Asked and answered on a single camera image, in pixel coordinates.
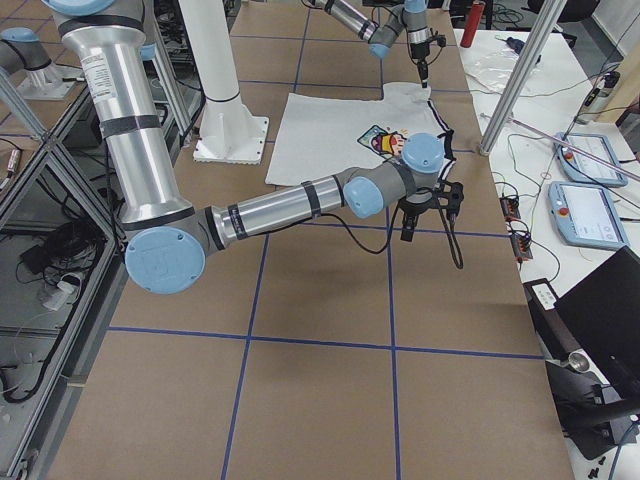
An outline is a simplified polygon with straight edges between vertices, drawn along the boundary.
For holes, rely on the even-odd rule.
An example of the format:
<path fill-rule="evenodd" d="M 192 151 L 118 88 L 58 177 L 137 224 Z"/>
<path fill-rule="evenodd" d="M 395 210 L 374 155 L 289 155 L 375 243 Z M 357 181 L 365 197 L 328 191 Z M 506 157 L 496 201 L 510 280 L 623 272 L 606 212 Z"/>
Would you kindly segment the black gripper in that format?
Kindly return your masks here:
<path fill-rule="evenodd" d="M 429 44 L 427 42 L 410 42 L 409 43 L 410 58 L 414 62 L 419 75 L 428 74 L 427 57 L 429 55 Z M 420 77 L 421 87 L 428 88 L 428 77 Z"/>
<path fill-rule="evenodd" d="M 403 212 L 400 240 L 412 242 L 420 216 L 432 206 L 433 192 L 431 189 L 419 189 L 413 195 L 402 198 L 398 202 Z"/>

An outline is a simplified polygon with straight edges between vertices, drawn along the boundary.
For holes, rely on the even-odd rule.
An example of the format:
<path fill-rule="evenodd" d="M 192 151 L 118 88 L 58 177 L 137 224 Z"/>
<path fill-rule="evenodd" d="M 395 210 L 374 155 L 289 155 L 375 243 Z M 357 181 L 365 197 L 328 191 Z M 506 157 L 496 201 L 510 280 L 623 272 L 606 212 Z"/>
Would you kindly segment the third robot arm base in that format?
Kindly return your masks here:
<path fill-rule="evenodd" d="M 55 63 L 38 35 L 26 27 L 1 32 L 1 71 L 8 76 L 26 73 L 17 90 L 27 100 L 63 100 L 85 81 L 81 68 Z"/>

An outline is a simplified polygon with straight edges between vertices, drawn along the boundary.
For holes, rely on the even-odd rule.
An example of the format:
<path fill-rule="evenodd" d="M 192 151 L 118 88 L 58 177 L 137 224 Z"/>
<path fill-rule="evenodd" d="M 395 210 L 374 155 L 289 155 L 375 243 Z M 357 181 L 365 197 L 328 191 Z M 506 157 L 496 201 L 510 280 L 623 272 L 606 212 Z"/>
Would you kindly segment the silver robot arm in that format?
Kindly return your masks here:
<path fill-rule="evenodd" d="M 324 11 L 368 44 L 369 51 L 384 59 L 402 33 L 406 34 L 409 57 L 417 68 L 421 87 L 428 87 L 431 44 L 438 34 L 427 24 L 425 1 L 405 1 L 394 6 L 383 24 L 364 16 L 346 1 L 319 0 L 304 2 L 312 9 Z"/>
<path fill-rule="evenodd" d="M 124 262 L 157 294 L 191 287 L 209 255 L 249 237 L 290 228 L 347 207 L 367 218 L 438 182 L 443 141 L 426 133 L 373 168 L 340 173 L 225 208 L 196 210 L 180 193 L 143 67 L 151 49 L 144 1 L 53 1 L 64 46 L 80 59 L 127 203 Z"/>

